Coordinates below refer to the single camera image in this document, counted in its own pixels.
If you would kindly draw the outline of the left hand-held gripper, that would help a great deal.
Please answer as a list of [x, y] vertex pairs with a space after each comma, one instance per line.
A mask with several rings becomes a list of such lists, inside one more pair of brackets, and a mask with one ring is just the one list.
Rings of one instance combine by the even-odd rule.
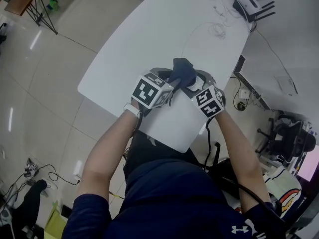
[[131, 97], [147, 109], [164, 105], [169, 96], [180, 88], [180, 78], [168, 82], [171, 73], [172, 70], [166, 68], [143, 72], [136, 81]]

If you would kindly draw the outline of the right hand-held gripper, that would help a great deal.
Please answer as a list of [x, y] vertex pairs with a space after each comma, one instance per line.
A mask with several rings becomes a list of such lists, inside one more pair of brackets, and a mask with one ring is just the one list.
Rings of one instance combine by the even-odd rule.
[[192, 104], [208, 119], [222, 112], [226, 106], [224, 92], [217, 86], [215, 79], [207, 72], [196, 70], [196, 82], [182, 91], [191, 98]]

